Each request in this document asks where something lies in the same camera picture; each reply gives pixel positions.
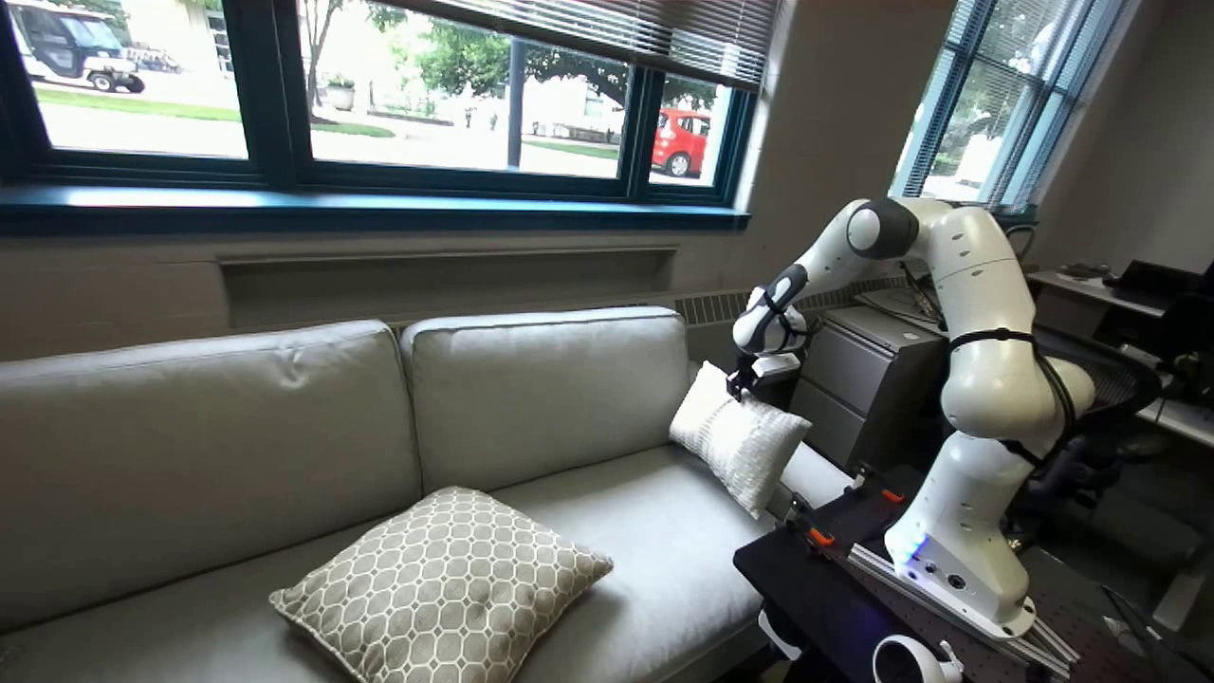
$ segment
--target black table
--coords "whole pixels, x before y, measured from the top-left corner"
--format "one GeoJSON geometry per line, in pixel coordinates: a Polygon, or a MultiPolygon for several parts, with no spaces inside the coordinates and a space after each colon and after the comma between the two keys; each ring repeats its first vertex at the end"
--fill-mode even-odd
{"type": "MultiPolygon", "coordinates": [[[[871,646],[886,635],[914,635],[928,648],[947,641],[973,683],[1019,683],[1048,679],[1043,666],[1028,666],[997,648],[989,648],[972,628],[956,627],[925,609],[923,603],[899,597],[882,580],[847,561],[848,542],[865,542],[881,551],[881,527],[894,519],[899,503],[881,498],[881,487],[865,487],[838,503],[788,519],[760,542],[734,551],[734,569],[760,587],[770,622],[784,641],[800,646],[800,656],[788,679],[871,679],[869,656],[871,646]],[[834,546],[814,546],[808,531],[831,531],[834,546]]],[[[1173,656],[1168,641],[1151,641],[1157,656],[1135,656],[1128,641],[1139,637],[1128,628],[1119,641],[1108,628],[1108,616],[1119,622],[1147,627],[1139,609],[1119,603],[1099,583],[1077,576],[1048,551],[1019,552],[1030,576],[1030,598],[1048,627],[1056,627],[1082,661],[1070,666],[1070,679],[1099,679],[1099,683],[1157,683],[1157,679],[1201,679],[1186,665],[1173,656]]]]}

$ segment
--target window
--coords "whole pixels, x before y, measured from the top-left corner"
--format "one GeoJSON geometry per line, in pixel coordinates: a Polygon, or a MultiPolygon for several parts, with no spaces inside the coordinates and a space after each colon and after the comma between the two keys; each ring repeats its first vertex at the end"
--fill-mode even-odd
{"type": "Polygon", "coordinates": [[[1129,0],[961,0],[890,192],[1030,212],[1129,0]]]}
{"type": "Polygon", "coordinates": [[[783,0],[87,7],[9,0],[5,178],[728,208],[783,0]]]}
{"type": "Polygon", "coordinates": [[[125,14],[9,0],[48,148],[244,159],[232,70],[212,67],[205,48],[200,67],[189,70],[153,60],[153,46],[167,54],[179,40],[174,31],[189,25],[187,7],[153,14],[154,22],[130,25],[125,14]],[[121,33],[131,31],[149,40],[143,48],[125,46],[121,33]]]}

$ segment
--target throw pillow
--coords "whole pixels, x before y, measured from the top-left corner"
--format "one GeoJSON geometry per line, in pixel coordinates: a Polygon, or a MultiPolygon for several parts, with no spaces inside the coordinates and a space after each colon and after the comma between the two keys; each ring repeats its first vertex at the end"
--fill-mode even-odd
{"type": "Polygon", "coordinates": [[[760,519],[783,487],[808,422],[779,404],[734,403],[718,363],[693,371],[671,422],[671,439],[702,455],[722,487],[760,519]]]}
{"type": "Polygon", "coordinates": [[[435,488],[269,603],[355,679],[517,679],[599,556],[517,508],[435,488]]]}

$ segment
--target patterned pillow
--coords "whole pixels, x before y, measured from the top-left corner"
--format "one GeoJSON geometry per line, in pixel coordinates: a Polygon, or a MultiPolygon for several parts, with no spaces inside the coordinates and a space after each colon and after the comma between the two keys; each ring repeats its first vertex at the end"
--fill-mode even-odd
{"type": "Polygon", "coordinates": [[[513,679],[611,556],[517,508],[435,488],[269,603],[355,679],[513,679]]]}

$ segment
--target car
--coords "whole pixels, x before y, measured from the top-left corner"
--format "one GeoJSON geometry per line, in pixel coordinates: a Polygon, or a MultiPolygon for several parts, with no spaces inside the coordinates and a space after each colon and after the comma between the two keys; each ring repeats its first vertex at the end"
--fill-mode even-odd
{"type": "Polygon", "coordinates": [[[705,165],[712,116],[702,110],[660,105],[652,134],[652,170],[697,178],[705,165]]]}
{"type": "Polygon", "coordinates": [[[67,79],[95,89],[143,89],[138,64],[121,54],[115,20],[103,11],[9,0],[9,22],[31,79],[67,79]]]}

